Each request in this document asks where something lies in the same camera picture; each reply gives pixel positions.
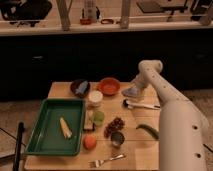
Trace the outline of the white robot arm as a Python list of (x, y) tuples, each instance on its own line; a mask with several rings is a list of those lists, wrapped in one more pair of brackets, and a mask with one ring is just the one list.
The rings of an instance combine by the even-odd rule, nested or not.
[(164, 79), (159, 60), (143, 60), (134, 83), (151, 84), (160, 102), (159, 171), (207, 171), (202, 133), (208, 120), (180, 91)]

